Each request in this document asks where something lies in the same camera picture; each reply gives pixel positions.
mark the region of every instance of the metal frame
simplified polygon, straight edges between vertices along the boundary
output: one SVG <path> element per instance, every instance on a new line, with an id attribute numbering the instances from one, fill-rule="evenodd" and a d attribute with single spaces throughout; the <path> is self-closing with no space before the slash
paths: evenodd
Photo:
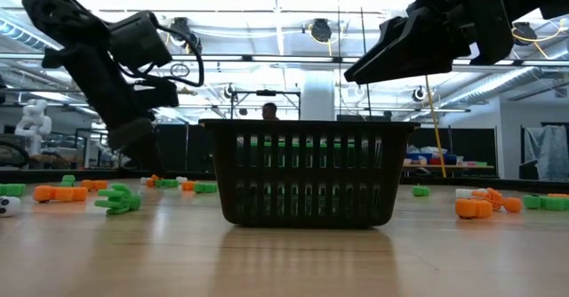
<path id="1" fill-rule="evenodd" d="M 237 102 L 237 104 L 235 104 L 234 99 L 237 95 L 239 94 L 244 94 L 244 97 Z M 233 112 L 235 111 L 235 107 L 239 106 L 239 104 L 245 100 L 247 97 L 249 97 L 249 95 L 251 94 L 255 94 L 257 96 L 269 96 L 269 97 L 275 97 L 278 94 L 282 94 L 284 95 L 284 97 L 286 99 L 288 99 L 292 105 L 298 109 L 299 111 L 299 120 L 301 120 L 301 93 L 300 92 L 279 92 L 279 91 L 270 91 L 270 90 L 259 90 L 259 91 L 235 91 L 235 92 L 231 92 L 231 117 L 230 119 L 233 119 Z M 292 101 L 288 95 L 295 95 L 299 98 L 299 106 L 297 107 L 294 104 L 294 101 Z"/>

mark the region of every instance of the person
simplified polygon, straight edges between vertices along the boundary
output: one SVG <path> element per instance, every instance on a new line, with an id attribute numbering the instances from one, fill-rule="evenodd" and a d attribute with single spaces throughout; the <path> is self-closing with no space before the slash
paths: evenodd
<path id="1" fill-rule="evenodd" d="M 263 105 L 263 120 L 278 120 L 276 117 L 276 105 L 268 102 Z"/>

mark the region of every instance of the toy piece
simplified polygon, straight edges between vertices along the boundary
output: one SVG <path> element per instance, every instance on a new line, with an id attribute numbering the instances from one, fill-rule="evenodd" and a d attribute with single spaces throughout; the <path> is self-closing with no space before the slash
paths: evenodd
<path id="1" fill-rule="evenodd" d="M 176 187 L 178 187 L 178 181 L 177 180 L 157 180 L 154 183 L 154 187 L 176 188 Z"/>
<path id="2" fill-rule="evenodd" d="M 95 201 L 95 206 L 108 208 L 107 214 L 121 214 L 140 209 L 140 195 L 133 194 L 124 184 L 114 184 L 110 187 L 112 190 L 99 190 L 99 196 L 108 199 Z"/>
<path id="3" fill-rule="evenodd" d="M 21 200 L 17 197 L 0 197 L 0 218 L 12 217 L 20 212 Z"/>
<path id="4" fill-rule="evenodd" d="M 425 197 L 428 195 L 430 195 L 430 188 L 429 187 L 422 187 L 422 186 L 414 186 L 413 187 L 413 196 Z"/>
<path id="5" fill-rule="evenodd" d="M 488 189 L 456 189 L 456 197 L 457 198 L 474 198 L 475 196 L 472 195 L 474 191 L 482 192 L 487 194 Z"/>
<path id="6" fill-rule="evenodd" d="M 107 181 L 81 181 L 81 187 L 87 188 L 87 190 L 101 190 L 107 189 Z"/>
<path id="7" fill-rule="evenodd" d="M 522 201 L 519 198 L 508 197 L 504 199 L 504 209 L 506 212 L 519 213 L 522 211 Z"/>
<path id="8" fill-rule="evenodd" d="M 89 190 L 85 187 L 53 187 L 37 186 L 34 190 L 34 200 L 47 203 L 50 200 L 64 202 L 85 201 Z"/>
<path id="9" fill-rule="evenodd" d="M 186 181 L 181 183 L 181 189 L 186 191 L 194 191 L 196 183 L 194 181 Z"/>
<path id="10" fill-rule="evenodd" d="M 490 218 L 492 217 L 492 204 L 485 200 L 458 198 L 454 204 L 454 211 L 459 217 Z"/>
<path id="11" fill-rule="evenodd" d="M 214 192 L 217 192 L 217 184 L 205 183 L 205 182 L 196 182 L 194 184 L 194 191 L 197 194 L 214 193 Z"/>
<path id="12" fill-rule="evenodd" d="M 472 196 L 475 198 L 484 199 L 485 201 L 489 202 L 492 204 L 492 208 L 495 211 L 499 211 L 500 208 L 504 207 L 507 212 L 519 213 L 522 206 L 521 200 L 519 198 L 511 197 L 504 199 L 500 192 L 490 188 L 486 193 L 475 190 L 472 192 Z"/>
<path id="13" fill-rule="evenodd" d="M 61 178 L 60 186 L 62 187 L 73 187 L 75 185 L 75 176 L 74 175 L 64 175 Z"/>
<path id="14" fill-rule="evenodd" d="M 540 209 L 541 199 L 536 195 L 525 195 L 524 196 L 524 206 L 525 209 Z"/>
<path id="15" fill-rule="evenodd" d="M 540 197 L 541 209 L 551 211 L 569 210 L 569 198 L 566 197 Z"/>
<path id="16" fill-rule="evenodd" d="M 22 197 L 25 190 L 24 184 L 0 184 L 0 196 Z"/>

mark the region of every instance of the light fixture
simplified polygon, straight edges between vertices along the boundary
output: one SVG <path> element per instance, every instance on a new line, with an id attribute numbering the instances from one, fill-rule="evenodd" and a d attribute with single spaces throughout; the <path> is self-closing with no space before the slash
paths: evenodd
<path id="1" fill-rule="evenodd" d="M 327 19 L 314 19 L 314 23 L 309 26 L 310 35 L 321 44 L 326 44 L 332 37 L 332 30 L 328 26 Z"/>
<path id="2" fill-rule="evenodd" d="M 417 89 L 415 89 L 411 95 L 411 98 L 413 98 L 415 102 L 421 102 L 425 100 L 425 92 L 423 91 L 423 88 L 419 86 Z"/>
<path id="3" fill-rule="evenodd" d="M 268 62 L 332 62 L 332 57 L 253 56 L 253 61 Z"/>

